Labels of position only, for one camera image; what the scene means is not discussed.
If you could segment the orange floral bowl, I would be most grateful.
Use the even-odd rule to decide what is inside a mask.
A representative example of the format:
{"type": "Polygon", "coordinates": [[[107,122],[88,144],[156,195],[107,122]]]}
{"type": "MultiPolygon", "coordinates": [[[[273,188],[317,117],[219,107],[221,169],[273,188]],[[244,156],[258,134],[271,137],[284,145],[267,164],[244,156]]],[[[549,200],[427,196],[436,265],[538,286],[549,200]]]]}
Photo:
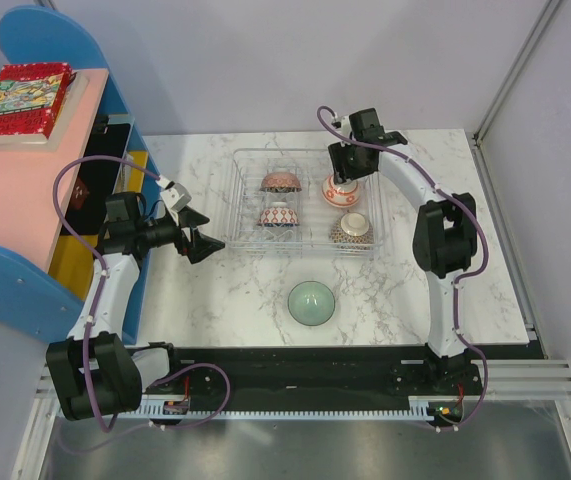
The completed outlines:
{"type": "Polygon", "coordinates": [[[346,209],[353,207],[359,202],[361,187],[358,180],[336,184],[334,182],[334,175],[330,174],[322,183],[321,193],[329,205],[346,209]]]}

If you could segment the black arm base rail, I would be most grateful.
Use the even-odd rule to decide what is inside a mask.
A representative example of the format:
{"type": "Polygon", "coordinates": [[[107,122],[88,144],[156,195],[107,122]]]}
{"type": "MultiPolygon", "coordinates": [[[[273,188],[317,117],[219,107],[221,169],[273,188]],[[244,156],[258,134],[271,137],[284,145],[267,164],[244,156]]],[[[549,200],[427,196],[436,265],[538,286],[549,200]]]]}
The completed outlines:
{"type": "Polygon", "coordinates": [[[170,371],[144,392],[183,395],[197,410],[405,409],[412,395],[480,393],[477,361],[539,359],[538,345],[495,345],[474,353],[450,381],[425,376],[426,346],[176,349],[170,371]]]}

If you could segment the blue patterned bowl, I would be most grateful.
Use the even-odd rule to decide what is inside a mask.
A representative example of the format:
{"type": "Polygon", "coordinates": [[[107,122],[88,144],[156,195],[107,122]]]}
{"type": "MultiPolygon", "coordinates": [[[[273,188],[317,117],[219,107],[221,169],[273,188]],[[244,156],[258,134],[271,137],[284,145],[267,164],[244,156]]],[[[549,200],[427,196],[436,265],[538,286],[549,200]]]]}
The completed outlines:
{"type": "Polygon", "coordinates": [[[296,211],[286,202],[276,201],[261,211],[257,225],[262,227],[296,227],[299,225],[299,218],[296,211]]]}

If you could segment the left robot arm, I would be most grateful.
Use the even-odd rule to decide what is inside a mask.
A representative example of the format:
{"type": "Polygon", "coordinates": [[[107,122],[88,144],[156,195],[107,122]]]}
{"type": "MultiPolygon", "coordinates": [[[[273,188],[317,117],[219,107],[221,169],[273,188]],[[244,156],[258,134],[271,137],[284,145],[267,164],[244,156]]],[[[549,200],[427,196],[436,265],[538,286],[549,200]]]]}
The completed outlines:
{"type": "Polygon", "coordinates": [[[139,196],[125,192],[106,200],[107,220],[96,247],[94,273],[81,314],[63,341],[52,343],[46,363],[64,417],[71,421],[135,411],[154,385],[173,393],[184,369],[170,360],[166,344],[129,349],[121,339],[126,310],[149,252],[172,245],[196,264],[224,248],[199,232],[208,217],[189,205],[182,188],[162,190],[164,213],[146,218],[139,196]]]}

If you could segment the pale green bowl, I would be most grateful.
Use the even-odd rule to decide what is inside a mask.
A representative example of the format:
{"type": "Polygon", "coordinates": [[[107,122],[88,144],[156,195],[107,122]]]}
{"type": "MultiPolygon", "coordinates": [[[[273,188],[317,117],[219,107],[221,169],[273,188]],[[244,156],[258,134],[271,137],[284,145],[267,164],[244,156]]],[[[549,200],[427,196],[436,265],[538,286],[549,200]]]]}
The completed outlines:
{"type": "Polygon", "coordinates": [[[304,281],[295,285],[287,299],[287,307],[294,320],[304,326],[325,324],[333,316],[336,300],[332,291],[318,281],[304,281]]]}

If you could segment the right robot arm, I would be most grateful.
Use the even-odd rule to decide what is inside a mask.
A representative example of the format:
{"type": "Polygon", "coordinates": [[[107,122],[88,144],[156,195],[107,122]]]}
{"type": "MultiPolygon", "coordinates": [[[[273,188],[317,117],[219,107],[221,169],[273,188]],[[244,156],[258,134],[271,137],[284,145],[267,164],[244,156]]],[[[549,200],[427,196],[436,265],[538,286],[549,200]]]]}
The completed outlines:
{"type": "Polygon", "coordinates": [[[476,203],[455,194],[414,158],[408,140],[387,132],[374,108],[340,117],[327,106],[317,118],[339,139],[328,148],[334,181],[344,184],[374,173],[390,180],[416,211],[412,253],[428,282],[430,328],[423,381],[432,392],[448,392],[467,366],[460,332],[460,280],[484,235],[477,230],[476,203]]]}

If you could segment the brown patterned bowl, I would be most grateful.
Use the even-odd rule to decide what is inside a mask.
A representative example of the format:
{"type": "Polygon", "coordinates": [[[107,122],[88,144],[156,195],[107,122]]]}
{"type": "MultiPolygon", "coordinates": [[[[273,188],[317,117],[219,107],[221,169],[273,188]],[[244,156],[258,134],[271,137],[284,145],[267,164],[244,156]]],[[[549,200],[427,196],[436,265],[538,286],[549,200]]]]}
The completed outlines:
{"type": "Polygon", "coordinates": [[[334,222],[329,239],[341,249],[368,250],[374,245],[373,227],[363,214],[348,212],[334,222]]]}

